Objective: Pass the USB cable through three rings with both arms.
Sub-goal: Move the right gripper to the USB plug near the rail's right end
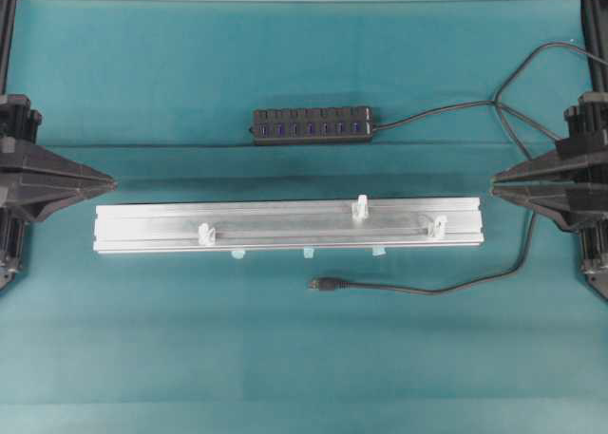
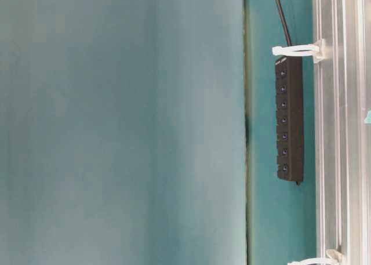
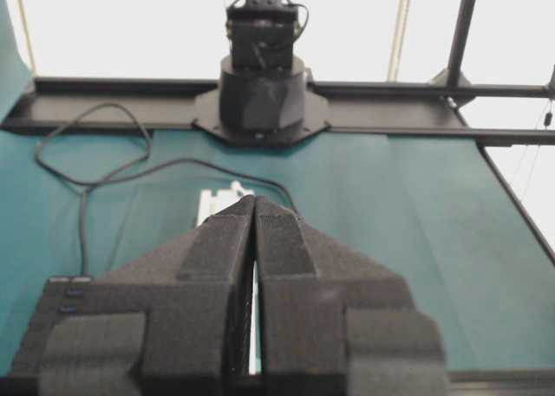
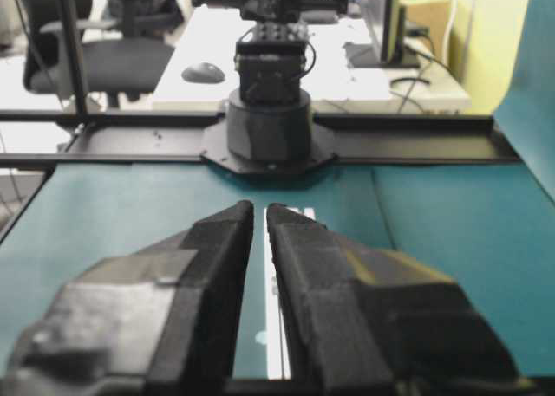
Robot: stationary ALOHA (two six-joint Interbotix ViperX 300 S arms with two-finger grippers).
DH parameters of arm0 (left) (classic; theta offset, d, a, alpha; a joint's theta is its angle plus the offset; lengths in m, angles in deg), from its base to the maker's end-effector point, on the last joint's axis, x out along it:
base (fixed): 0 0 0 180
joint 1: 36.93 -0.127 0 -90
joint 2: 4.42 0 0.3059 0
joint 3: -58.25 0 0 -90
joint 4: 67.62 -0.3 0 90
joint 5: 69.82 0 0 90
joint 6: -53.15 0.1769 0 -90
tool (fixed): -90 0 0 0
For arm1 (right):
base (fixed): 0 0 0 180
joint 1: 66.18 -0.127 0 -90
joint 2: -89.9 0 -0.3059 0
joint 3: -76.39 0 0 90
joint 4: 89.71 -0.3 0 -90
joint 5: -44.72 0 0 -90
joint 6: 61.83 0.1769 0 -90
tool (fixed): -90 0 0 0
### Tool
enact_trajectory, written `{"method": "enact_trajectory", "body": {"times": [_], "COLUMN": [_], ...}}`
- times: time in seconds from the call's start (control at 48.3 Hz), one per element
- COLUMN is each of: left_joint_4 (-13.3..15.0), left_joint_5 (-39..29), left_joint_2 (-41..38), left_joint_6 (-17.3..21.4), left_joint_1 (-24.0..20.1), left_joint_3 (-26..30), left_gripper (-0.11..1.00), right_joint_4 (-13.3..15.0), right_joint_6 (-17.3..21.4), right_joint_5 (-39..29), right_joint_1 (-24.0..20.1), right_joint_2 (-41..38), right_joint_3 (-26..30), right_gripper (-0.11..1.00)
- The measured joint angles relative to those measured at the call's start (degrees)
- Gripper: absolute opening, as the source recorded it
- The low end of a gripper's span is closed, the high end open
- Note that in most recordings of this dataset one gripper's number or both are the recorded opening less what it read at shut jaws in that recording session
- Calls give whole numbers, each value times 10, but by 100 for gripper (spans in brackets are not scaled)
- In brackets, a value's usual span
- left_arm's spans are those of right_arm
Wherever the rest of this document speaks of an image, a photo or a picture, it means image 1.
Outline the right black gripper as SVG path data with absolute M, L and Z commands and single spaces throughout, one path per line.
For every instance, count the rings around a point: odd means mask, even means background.
M 532 160 L 496 174 L 491 183 L 549 181 L 607 184 L 607 141 L 583 139 L 607 130 L 607 93 L 589 91 L 564 111 L 570 138 Z M 580 230 L 581 272 L 607 296 L 607 189 L 600 186 L 493 186 L 491 193 L 548 217 L 561 230 Z

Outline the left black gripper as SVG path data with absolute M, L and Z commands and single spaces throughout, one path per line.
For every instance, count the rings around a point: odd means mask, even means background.
M 28 222 L 42 222 L 58 211 L 94 199 L 117 188 L 109 175 L 61 157 L 37 145 L 42 115 L 31 108 L 26 95 L 1 96 L 1 289 L 6 289 L 22 268 Z M 101 187 L 65 192 L 26 188 L 12 197 L 10 187 L 21 173 L 90 180 Z

